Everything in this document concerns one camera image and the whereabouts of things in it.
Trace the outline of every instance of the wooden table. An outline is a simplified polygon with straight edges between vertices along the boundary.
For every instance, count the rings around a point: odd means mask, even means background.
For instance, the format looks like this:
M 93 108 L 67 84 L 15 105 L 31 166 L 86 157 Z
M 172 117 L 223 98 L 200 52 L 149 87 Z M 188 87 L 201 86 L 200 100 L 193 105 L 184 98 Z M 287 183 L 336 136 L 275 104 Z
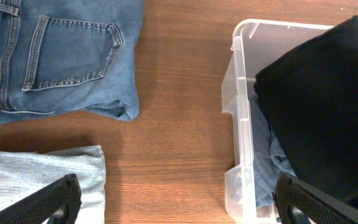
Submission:
M 136 48 L 140 115 L 90 113 L 0 126 L 0 151 L 102 145 L 106 223 L 233 223 L 223 174 L 234 165 L 232 118 L 221 83 L 232 32 L 244 19 L 335 25 L 358 0 L 145 0 Z

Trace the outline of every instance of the wooden floor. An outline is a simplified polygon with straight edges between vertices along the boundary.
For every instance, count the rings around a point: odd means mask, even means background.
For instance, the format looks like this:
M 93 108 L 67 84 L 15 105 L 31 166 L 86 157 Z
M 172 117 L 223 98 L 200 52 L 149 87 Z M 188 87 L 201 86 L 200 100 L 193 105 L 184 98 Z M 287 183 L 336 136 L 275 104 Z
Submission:
M 232 118 L 221 83 L 232 32 L 244 19 L 335 25 L 358 0 L 145 0 L 137 44 L 140 115 L 90 113 L 0 126 L 0 151 L 102 145 L 106 223 L 233 223 L 223 174 L 234 165 Z

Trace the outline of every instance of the folded garment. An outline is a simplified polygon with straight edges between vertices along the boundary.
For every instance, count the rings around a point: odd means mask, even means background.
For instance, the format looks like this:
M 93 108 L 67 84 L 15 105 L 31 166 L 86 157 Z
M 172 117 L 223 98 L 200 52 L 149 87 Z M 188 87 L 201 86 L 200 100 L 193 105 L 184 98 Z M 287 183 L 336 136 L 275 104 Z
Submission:
M 295 175 L 273 127 L 259 109 L 257 94 L 248 95 L 254 144 L 254 182 L 257 208 L 274 203 L 272 193 L 280 172 Z
M 0 1 L 0 124 L 84 110 L 139 114 L 142 0 Z
M 352 204 L 358 198 L 358 16 L 287 52 L 256 79 L 260 108 L 298 177 Z
M 106 167 L 100 146 L 36 154 L 0 152 L 0 211 L 67 174 L 76 174 L 81 208 L 76 222 L 104 223 Z

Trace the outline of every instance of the brown wooden surface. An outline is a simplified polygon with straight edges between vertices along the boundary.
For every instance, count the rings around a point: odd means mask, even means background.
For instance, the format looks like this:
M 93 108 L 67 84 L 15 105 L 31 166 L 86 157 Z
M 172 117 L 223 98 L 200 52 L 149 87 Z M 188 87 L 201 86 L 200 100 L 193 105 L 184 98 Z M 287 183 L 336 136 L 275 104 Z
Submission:
M 106 223 L 232 223 L 223 174 L 234 165 L 232 119 L 221 83 L 244 19 L 337 24 L 358 0 L 145 0 L 136 48 L 140 115 L 90 113 L 0 126 L 0 151 L 102 145 Z

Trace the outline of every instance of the belt loop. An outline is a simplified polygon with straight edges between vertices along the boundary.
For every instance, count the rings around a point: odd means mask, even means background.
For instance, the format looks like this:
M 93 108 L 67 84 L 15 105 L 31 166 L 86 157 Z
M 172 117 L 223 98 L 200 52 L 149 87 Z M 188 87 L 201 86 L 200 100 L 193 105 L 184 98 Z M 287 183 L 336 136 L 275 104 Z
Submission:
M 0 3 L 0 11 L 9 13 L 10 15 L 13 15 L 13 16 L 18 16 L 19 15 L 19 9 L 18 8 L 12 7 L 12 6 L 7 6 L 7 5 L 1 4 L 1 3 Z

